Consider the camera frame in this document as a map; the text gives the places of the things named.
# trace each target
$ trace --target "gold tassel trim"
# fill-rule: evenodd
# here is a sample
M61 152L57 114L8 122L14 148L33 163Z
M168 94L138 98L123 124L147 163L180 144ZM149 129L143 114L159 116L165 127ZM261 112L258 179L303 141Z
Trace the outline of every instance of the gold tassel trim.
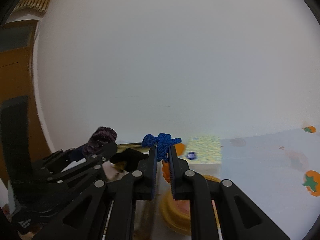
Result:
M20 0L12 12L16 12L25 8L32 8L39 12L46 12L50 0Z

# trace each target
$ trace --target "table surface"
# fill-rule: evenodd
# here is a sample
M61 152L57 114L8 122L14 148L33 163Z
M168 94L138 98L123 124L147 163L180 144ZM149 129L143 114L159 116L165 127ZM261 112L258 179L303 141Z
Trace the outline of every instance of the table surface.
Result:
M302 185L306 171L320 172L320 133L296 129L221 145L220 178L232 180L291 240L303 239L320 214L320 198ZM169 188L160 174L159 198ZM157 208L152 239L191 238L167 228Z

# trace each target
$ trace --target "blue crocheted toy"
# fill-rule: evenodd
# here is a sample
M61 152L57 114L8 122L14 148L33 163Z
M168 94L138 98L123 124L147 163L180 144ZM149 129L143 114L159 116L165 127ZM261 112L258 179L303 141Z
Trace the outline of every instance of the blue crocheted toy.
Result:
M159 133L158 137L152 134L147 134L142 141L142 147L152 147L157 143L157 161L164 160L165 163L168 162L167 153L169 152L169 147L181 142L181 138L171 139L171 134Z

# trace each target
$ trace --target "wooden door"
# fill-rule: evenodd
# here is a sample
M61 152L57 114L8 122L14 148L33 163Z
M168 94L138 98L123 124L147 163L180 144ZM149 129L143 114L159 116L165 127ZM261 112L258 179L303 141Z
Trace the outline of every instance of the wooden door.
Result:
M9 98L28 95L28 137L31 161L51 152L42 132L33 93L32 50L37 20L5 24L0 29L0 104ZM0 177L7 186L2 146L0 146Z

